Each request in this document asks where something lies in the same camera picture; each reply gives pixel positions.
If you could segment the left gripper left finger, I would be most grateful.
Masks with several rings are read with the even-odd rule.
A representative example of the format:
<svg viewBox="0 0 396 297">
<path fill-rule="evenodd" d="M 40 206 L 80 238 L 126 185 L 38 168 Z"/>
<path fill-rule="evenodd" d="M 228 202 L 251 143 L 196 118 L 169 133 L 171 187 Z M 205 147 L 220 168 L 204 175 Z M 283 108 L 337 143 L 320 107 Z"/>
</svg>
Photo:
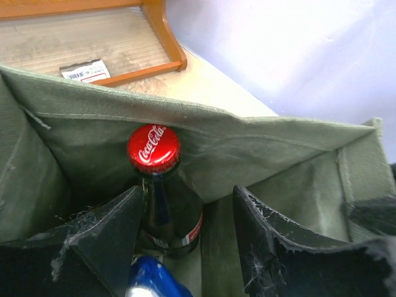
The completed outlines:
<svg viewBox="0 0 396 297">
<path fill-rule="evenodd" d="M 124 296 L 142 188 L 29 239 L 1 243 L 1 296 Z"/>
</svg>

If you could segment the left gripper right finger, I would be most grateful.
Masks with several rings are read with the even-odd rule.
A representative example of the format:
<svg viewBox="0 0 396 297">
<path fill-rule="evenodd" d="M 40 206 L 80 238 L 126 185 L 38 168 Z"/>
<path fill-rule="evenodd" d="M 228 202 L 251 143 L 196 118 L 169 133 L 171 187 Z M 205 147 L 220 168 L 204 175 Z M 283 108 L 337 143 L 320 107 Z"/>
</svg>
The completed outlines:
<svg viewBox="0 0 396 297">
<path fill-rule="evenodd" d="M 373 237 L 332 239 L 233 189 L 244 290 L 249 296 L 394 296 L 395 198 L 345 204 L 347 217 Z"/>
</svg>

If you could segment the glass cola bottle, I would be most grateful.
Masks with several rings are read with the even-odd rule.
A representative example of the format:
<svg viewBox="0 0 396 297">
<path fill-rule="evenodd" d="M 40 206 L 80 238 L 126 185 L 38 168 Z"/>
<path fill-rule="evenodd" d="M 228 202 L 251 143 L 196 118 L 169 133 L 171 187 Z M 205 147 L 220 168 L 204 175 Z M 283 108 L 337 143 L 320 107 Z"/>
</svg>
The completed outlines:
<svg viewBox="0 0 396 297">
<path fill-rule="evenodd" d="M 181 164 L 181 143 L 172 128 L 145 124 L 127 143 L 127 154 L 142 180 L 142 231 L 162 253 L 181 257 L 199 243 L 202 199 Z"/>
</svg>

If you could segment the green canvas bag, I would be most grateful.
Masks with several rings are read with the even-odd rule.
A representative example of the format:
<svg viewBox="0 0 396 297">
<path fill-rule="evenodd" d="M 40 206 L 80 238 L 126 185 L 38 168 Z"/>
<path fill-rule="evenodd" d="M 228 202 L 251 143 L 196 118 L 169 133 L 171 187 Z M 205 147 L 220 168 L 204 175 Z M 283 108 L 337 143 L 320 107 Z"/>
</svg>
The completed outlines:
<svg viewBox="0 0 396 297">
<path fill-rule="evenodd" d="M 145 124 L 177 133 L 203 222 L 193 251 L 165 255 L 142 231 L 142 190 L 132 258 L 156 257 L 192 296 L 249 296 L 233 216 L 235 186 L 306 228 L 349 243 L 374 234 L 347 217 L 345 204 L 395 198 L 395 165 L 384 153 L 380 119 L 353 125 L 239 118 L 2 66 L 1 243 L 29 239 L 142 188 L 127 143 Z"/>
</svg>

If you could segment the blue white beverage carton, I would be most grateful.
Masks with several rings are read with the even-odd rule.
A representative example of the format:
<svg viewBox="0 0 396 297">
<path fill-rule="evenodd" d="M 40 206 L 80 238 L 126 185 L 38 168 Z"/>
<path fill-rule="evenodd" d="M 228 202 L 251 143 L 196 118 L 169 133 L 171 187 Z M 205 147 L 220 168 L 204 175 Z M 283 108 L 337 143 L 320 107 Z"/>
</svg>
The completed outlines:
<svg viewBox="0 0 396 297">
<path fill-rule="evenodd" d="M 156 258 L 132 258 L 125 296 L 192 297 L 192 293 Z"/>
</svg>

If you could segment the small red white packet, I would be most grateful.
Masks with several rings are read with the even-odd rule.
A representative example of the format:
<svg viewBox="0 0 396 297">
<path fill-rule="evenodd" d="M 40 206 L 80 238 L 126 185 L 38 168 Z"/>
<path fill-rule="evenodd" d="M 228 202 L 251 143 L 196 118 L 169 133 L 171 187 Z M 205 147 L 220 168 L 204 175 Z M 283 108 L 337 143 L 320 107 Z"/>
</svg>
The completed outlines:
<svg viewBox="0 0 396 297">
<path fill-rule="evenodd" d="M 109 70 L 101 59 L 60 67 L 59 71 L 65 79 L 83 83 L 92 83 L 111 77 Z"/>
</svg>

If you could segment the wooden shelf rack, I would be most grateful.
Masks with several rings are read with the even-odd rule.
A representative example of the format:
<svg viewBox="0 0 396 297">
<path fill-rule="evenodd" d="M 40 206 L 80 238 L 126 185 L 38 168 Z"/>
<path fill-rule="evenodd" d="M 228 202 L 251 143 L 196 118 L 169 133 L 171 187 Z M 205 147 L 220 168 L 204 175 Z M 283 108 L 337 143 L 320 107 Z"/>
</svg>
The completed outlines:
<svg viewBox="0 0 396 297">
<path fill-rule="evenodd" d="M 1 63 L 63 77 L 60 67 L 101 59 L 115 87 L 183 71 L 165 1 L 2 1 Z"/>
</svg>

